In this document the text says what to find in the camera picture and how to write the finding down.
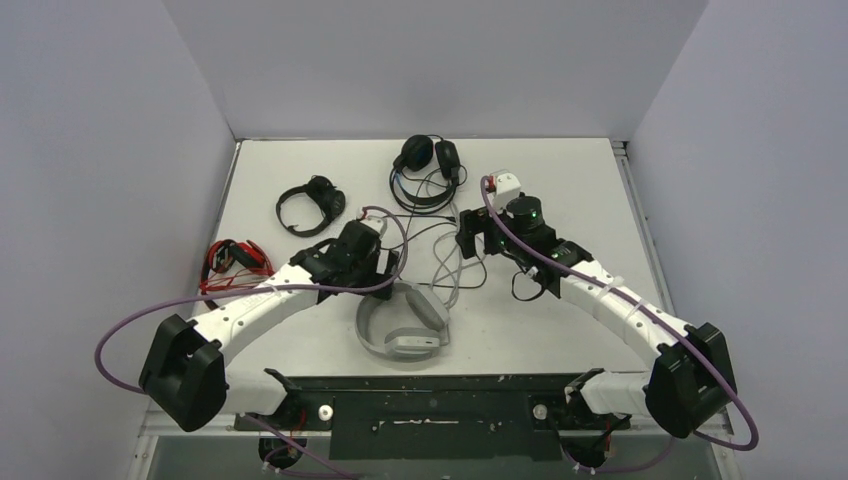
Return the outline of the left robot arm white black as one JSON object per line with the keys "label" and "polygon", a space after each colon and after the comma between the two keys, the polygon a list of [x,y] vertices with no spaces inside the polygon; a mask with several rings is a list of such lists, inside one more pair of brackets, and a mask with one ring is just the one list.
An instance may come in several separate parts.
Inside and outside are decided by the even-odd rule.
{"label": "left robot arm white black", "polygon": [[230,373],[228,365],[283,320],[336,293],[370,294],[388,288],[377,266],[387,221],[365,216],[348,222],[339,236],[304,249],[259,286],[234,300],[185,320],[172,315],[153,337],[139,386],[186,432],[219,414],[260,414],[276,430],[298,419],[299,403],[284,376],[270,367]]}

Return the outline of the white grey headphones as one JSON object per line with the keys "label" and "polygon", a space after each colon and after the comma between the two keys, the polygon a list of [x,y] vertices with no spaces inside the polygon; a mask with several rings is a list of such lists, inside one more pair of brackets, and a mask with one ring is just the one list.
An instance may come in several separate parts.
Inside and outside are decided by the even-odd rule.
{"label": "white grey headphones", "polygon": [[399,281],[391,297],[365,297],[358,305],[355,332],[368,353],[382,360],[419,362],[450,344],[450,313],[425,285]]}

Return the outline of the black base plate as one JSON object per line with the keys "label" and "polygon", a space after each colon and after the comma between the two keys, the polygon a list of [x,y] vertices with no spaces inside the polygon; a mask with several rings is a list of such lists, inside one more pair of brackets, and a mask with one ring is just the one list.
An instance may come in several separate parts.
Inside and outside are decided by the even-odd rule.
{"label": "black base plate", "polygon": [[614,416],[570,406],[573,374],[293,377],[282,405],[248,413],[281,432],[323,439],[332,460],[559,459],[564,446],[599,453]]}

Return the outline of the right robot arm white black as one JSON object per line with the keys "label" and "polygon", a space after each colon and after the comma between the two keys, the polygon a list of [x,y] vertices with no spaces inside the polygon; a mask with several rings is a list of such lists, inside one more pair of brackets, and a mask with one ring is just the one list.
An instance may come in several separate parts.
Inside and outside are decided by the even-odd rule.
{"label": "right robot arm white black", "polygon": [[541,202],[520,195],[497,216],[481,207],[459,216],[462,255],[483,253],[512,260],[556,298],[592,316],[644,363],[642,371],[593,368],[564,389],[566,414],[589,428],[607,415],[650,417],[668,434],[686,438],[738,398],[723,333],[696,327],[626,287],[592,254],[546,224]]}

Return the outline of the red black headphones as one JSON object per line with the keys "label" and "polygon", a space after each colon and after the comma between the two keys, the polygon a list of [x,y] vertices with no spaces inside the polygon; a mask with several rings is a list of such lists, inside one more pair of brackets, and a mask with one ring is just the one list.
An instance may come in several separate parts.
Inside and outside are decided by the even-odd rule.
{"label": "red black headphones", "polygon": [[217,240],[202,260],[199,292],[209,295],[257,286],[274,271],[269,256],[255,242]]}

